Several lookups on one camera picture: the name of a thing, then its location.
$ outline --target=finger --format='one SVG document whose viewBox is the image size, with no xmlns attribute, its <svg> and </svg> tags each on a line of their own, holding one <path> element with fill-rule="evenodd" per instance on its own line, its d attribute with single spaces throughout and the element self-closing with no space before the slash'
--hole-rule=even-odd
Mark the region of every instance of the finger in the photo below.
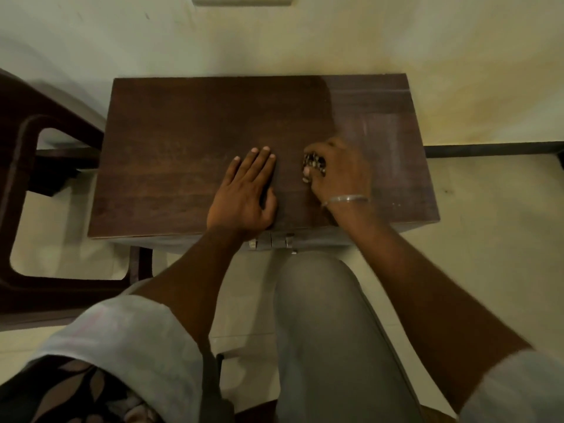
<svg viewBox="0 0 564 423">
<path fill-rule="evenodd" d="M 229 164 L 229 167 L 227 168 L 227 172 L 225 172 L 225 177 L 223 177 L 223 182 L 221 183 L 221 185 L 231 184 L 231 181 L 233 181 L 233 178 L 235 177 L 235 174 L 237 173 L 237 166 L 239 166 L 240 161 L 241 161 L 241 158 L 239 156 L 236 156 L 231 161 L 231 163 Z"/>
<path fill-rule="evenodd" d="M 245 174 L 245 179 L 247 181 L 254 181 L 258 174 L 261 173 L 264 164 L 268 159 L 268 155 L 270 154 L 270 147 L 263 147 L 261 152 L 258 153 L 257 158 L 254 160 L 253 164 L 247 170 Z"/>
<path fill-rule="evenodd" d="M 251 149 L 251 151 L 249 151 L 249 153 L 247 154 L 247 156 L 245 157 L 245 159 L 241 163 L 241 166 L 239 166 L 239 170 L 237 171 L 237 174 L 236 174 L 234 179 L 241 179 L 242 177 L 245 176 L 245 174 L 247 173 L 247 170 L 249 170 L 249 168 L 253 164 L 255 158 L 257 157 L 257 154 L 258 154 L 258 148 L 257 147 L 255 147 L 255 148 Z"/>
<path fill-rule="evenodd" d="M 274 222 L 276 217 L 276 209 L 278 208 L 278 199 L 274 194 L 274 189 L 272 187 L 268 188 L 266 192 L 266 202 L 264 203 L 264 209 L 262 211 L 262 219 L 264 228 L 268 228 Z"/>
<path fill-rule="evenodd" d="M 268 160 L 264 164 L 262 171 L 258 174 L 257 178 L 254 180 L 261 189 L 266 185 L 270 177 L 272 176 L 272 171 L 274 170 L 274 165 L 276 164 L 276 156 L 268 156 Z"/>
<path fill-rule="evenodd" d="M 319 195 L 321 191 L 321 186 L 323 185 L 323 175 L 321 172 L 314 167 L 306 166 L 303 168 L 303 174 L 310 179 L 311 182 L 311 190 L 314 192 L 316 196 Z"/>
<path fill-rule="evenodd" d="M 338 136 L 329 138 L 327 142 L 337 148 L 341 148 L 341 149 L 347 148 L 347 144 L 342 140 L 342 138 L 339 138 Z"/>
<path fill-rule="evenodd" d="M 323 157 L 325 160 L 328 160 L 335 154 L 335 147 L 328 144 L 327 142 L 316 142 L 314 144 L 308 145 L 305 149 L 303 149 L 304 153 L 317 153 L 319 156 Z"/>
</svg>

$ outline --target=white tile floor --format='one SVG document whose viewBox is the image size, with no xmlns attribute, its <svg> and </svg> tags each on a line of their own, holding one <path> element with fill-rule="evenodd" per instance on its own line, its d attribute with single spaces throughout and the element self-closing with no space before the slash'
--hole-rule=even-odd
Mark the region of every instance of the white tile floor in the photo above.
<svg viewBox="0 0 564 423">
<path fill-rule="evenodd" d="M 430 160 L 441 222 L 406 239 L 536 347 L 564 359 L 564 171 L 554 156 Z M 122 277 L 127 249 L 84 238 L 94 176 L 56 197 L 30 193 L 12 264 L 28 275 Z M 329 250 L 351 267 L 407 370 L 419 401 L 452 414 L 382 287 L 355 248 Z M 223 283 L 211 332 L 229 351 L 221 387 L 236 410 L 278 396 L 272 293 L 285 251 L 243 253 Z M 157 273 L 178 256 L 155 253 Z M 0 333 L 0 381 L 57 328 Z"/>
</svg>

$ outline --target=bracelet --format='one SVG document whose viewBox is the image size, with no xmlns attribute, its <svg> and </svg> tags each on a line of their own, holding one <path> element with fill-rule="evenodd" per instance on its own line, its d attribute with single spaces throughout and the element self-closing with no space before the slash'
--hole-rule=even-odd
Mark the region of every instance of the bracelet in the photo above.
<svg viewBox="0 0 564 423">
<path fill-rule="evenodd" d="M 337 203 L 337 202 L 353 202 L 356 200 L 361 200 L 363 202 L 368 202 L 370 199 L 367 198 L 363 194 L 344 194 L 343 196 L 335 196 L 329 199 L 327 202 L 322 203 L 321 207 L 326 207 L 330 203 Z"/>
</svg>

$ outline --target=baseboard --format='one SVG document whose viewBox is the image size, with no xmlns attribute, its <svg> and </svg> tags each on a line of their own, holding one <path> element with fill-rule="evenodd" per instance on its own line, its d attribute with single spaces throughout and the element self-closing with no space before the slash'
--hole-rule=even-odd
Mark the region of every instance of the baseboard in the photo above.
<svg viewBox="0 0 564 423">
<path fill-rule="evenodd" d="M 564 163 L 564 141 L 509 144 L 426 145 L 427 158 L 558 154 Z"/>
</svg>

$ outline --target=white wall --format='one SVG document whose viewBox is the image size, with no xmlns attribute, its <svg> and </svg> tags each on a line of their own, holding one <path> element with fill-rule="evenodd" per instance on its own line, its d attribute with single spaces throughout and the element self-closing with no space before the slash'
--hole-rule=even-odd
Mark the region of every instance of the white wall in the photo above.
<svg viewBox="0 0 564 423">
<path fill-rule="evenodd" d="M 0 68 L 99 124 L 114 77 L 406 72 L 427 145 L 562 140 L 563 66 L 563 0 L 0 0 Z"/>
</svg>

